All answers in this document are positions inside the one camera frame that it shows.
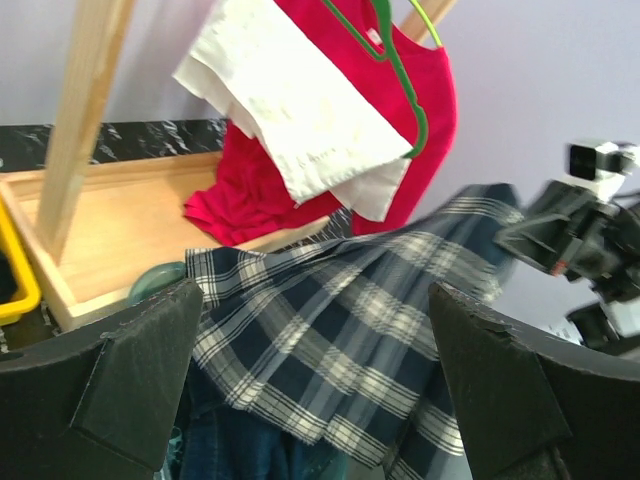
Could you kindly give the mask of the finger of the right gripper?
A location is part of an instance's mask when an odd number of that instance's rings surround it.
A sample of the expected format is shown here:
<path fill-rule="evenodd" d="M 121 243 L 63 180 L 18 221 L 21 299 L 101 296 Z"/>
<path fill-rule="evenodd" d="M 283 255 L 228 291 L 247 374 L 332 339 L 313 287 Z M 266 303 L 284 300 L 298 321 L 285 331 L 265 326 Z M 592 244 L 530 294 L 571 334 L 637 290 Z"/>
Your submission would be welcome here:
<path fill-rule="evenodd" d="M 527 265 L 552 273 L 568 245 L 571 228 L 597 204 L 591 190 L 552 180 L 524 211 L 523 219 L 500 230 L 495 241 Z"/>

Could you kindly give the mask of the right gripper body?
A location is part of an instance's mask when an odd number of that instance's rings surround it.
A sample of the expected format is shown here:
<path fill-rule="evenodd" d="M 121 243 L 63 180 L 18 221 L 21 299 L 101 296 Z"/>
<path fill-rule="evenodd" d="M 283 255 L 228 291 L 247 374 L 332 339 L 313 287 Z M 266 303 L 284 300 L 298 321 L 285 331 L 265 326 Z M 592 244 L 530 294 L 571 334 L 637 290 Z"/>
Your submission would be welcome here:
<path fill-rule="evenodd" d="M 639 265 L 639 205 L 599 205 L 581 200 L 551 207 L 559 225 L 547 273 L 571 280 L 600 280 Z"/>

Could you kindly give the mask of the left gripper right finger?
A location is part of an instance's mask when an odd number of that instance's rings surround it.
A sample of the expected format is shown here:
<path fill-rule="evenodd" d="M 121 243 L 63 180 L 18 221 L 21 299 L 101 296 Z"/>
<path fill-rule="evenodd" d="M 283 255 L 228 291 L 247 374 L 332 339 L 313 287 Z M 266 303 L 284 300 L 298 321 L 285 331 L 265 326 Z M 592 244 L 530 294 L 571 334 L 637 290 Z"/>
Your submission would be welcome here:
<path fill-rule="evenodd" d="M 475 479 L 636 479 L 639 365 L 444 284 L 429 316 Z"/>

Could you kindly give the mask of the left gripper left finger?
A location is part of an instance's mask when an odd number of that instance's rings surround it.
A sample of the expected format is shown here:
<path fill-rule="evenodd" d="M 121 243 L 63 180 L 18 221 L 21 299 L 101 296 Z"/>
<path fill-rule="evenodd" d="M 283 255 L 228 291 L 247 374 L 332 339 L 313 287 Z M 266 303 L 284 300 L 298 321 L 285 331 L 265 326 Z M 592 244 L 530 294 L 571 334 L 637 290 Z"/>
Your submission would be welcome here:
<path fill-rule="evenodd" d="M 1 357 L 4 479 L 150 479 L 163 465 L 203 295 L 183 280 Z"/>

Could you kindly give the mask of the blue denim skirt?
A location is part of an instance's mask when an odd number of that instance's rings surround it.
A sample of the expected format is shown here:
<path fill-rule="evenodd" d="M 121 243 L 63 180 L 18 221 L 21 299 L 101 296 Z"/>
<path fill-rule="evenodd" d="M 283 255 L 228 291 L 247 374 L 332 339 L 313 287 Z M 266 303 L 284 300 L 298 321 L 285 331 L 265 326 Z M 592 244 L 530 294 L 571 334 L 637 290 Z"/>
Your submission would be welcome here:
<path fill-rule="evenodd" d="M 307 445 L 258 417 L 229 407 L 208 378 L 185 384 L 181 479 L 344 479 L 347 458 L 320 441 Z"/>

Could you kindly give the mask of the navy plaid skirt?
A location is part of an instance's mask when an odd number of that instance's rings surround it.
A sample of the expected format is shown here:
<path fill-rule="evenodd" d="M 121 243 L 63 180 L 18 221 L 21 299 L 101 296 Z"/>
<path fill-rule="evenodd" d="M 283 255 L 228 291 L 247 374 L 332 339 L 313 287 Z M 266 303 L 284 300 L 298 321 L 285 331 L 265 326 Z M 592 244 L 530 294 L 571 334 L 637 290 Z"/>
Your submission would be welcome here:
<path fill-rule="evenodd" d="M 445 479 L 464 447 L 429 318 L 443 281 L 494 301 L 511 267 L 494 241 L 514 188 L 469 185 L 396 231 L 261 254 L 194 249 L 204 296 L 193 358 L 223 398 L 389 479 Z"/>

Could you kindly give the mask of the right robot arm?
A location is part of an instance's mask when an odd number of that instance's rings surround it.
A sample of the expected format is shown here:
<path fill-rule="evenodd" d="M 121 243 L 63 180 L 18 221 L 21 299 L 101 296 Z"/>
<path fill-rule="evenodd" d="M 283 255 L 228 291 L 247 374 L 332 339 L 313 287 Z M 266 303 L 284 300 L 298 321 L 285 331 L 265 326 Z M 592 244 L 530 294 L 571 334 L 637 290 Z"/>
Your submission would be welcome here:
<path fill-rule="evenodd" d="M 639 352 L 639 205 L 601 200 L 551 181 L 495 242 L 550 276 L 587 280 L 598 300 L 566 315 L 580 343 L 614 356 Z"/>

